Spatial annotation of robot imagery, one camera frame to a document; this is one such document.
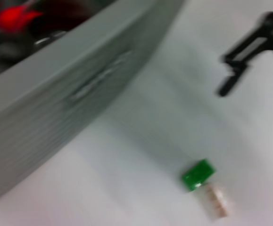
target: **gray bin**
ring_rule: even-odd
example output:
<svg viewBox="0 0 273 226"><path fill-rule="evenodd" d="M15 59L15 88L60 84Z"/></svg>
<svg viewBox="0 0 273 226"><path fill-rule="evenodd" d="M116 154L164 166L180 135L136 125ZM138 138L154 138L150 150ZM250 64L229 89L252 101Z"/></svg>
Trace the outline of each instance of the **gray bin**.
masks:
<svg viewBox="0 0 273 226"><path fill-rule="evenodd" d="M148 61L183 0L118 0L0 74L0 196L97 117Z"/></svg>

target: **red object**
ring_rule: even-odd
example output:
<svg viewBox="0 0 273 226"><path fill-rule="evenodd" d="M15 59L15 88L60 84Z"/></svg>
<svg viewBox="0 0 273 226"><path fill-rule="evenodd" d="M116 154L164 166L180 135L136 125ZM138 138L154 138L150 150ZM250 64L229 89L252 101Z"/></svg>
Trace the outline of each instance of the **red object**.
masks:
<svg viewBox="0 0 273 226"><path fill-rule="evenodd" d="M0 29L7 33L20 32L41 15L37 11L26 12L26 6L10 7L0 13Z"/></svg>

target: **dark object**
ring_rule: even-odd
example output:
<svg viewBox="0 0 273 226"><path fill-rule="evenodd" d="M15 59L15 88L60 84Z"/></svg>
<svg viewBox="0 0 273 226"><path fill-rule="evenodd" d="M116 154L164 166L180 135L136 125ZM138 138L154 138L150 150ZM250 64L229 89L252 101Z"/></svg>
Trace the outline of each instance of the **dark object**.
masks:
<svg viewBox="0 0 273 226"><path fill-rule="evenodd" d="M31 37L25 34L6 35L0 33L0 63L14 65L24 60L34 52L34 43Z"/></svg>
<svg viewBox="0 0 273 226"><path fill-rule="evenodd" d="M53 31L68 32L93 16L87 6L76 0L38 0L29 10L43 13L26 28L36 39Z"/></svg>
<svg viewBox="0 0 273 226"><path fill-rule="evenodd" d="M260 26L224 56L223 61L232 68L233 75L224 82L218 95L228 95L247 69L248 62L265 50L273 50L273 12L267 13Z"/></svg>

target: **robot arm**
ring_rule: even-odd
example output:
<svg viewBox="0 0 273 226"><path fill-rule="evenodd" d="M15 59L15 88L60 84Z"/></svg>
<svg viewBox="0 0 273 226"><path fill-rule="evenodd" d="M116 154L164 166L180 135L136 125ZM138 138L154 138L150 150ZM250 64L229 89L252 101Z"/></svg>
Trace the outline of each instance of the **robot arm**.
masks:
<svg viewBox="0 0 273 226"><path fill-rule="evenodd" d="M273 12L267 13L260 26L224 56L223 61L232 69L233 75L224 81L218 95L227 96L248 68L249 61L265 50L273 50Z"/></svg>

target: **white surface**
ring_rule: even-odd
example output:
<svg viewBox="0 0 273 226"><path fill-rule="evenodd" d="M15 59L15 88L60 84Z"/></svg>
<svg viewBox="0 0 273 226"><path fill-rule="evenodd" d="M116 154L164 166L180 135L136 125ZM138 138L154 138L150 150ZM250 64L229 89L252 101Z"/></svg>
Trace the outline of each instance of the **white surface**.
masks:
<svg viewBox="0 0 273 226"><path fill-rule="evenodd" d="M234 94L218 61L273 1L197 0L122 96L0 199L0 226L273 225L273 54ZM234 202L214 221L179 183L208 158Z"/></svg>

